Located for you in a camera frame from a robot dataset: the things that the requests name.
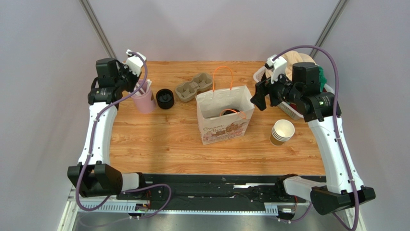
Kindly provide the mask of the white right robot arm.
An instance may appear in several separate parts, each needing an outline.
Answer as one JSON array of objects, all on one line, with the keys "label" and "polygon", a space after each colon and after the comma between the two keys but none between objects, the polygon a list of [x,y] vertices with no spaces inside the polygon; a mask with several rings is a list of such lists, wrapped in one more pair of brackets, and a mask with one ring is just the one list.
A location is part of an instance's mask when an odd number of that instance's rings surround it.
[{"label": "white right robot arm", "polygon": [[310,201],[321,215],[375,199],[374,189],[364,185],[350,157],[335,94],[321,90],[319,67],[310,62],[296,63],[292,78],[285,75],[285,69],[285,65],[276,68],[265,64],[264,70],[272,70],[272,75],[263,75],[256,83],[251,102],[259,110],[266,109],[266,99],[270,100],[271,106],[281,103],[296,106],[316,139],[325,167],[326,182],[288,174],[277,181],[279,197],[286,200],[297,196]]}]

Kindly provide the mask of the white paper takeout bag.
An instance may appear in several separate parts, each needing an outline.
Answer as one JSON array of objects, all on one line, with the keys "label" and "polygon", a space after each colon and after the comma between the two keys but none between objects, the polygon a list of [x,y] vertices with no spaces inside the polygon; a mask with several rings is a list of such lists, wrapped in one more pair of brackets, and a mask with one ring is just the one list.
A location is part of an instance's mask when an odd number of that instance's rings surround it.
[{"label": "white paper takeout bag", "polygon": [[[255,109],[250,102],[249,88],[246,85],[233,86],[232,70],[230,87],[216,89],[215,75],[221,68],[229,69],[227,66],[216,68],[212,75],[212,89],[195,97],[198,128],[203,145],[244,136]],[[240,113],[219,116],[223,109],[238,109]]]}]

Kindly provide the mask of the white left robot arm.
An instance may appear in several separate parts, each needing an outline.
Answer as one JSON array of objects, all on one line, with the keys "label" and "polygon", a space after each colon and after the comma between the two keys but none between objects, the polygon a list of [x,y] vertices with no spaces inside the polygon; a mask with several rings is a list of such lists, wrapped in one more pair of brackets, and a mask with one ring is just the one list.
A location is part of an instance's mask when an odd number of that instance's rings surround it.
[{"label": "white left robot arm", "polygon": [[89,127],[82,154],[67,176],[82,197],[118,195],[140,186],[139,173],[121,173],[110,164],[110,141],[118,101],[132,93],[146,68],[146,57],[137,53],[125,63],[115,58],[97,60],[97,77],[88,93]]}]

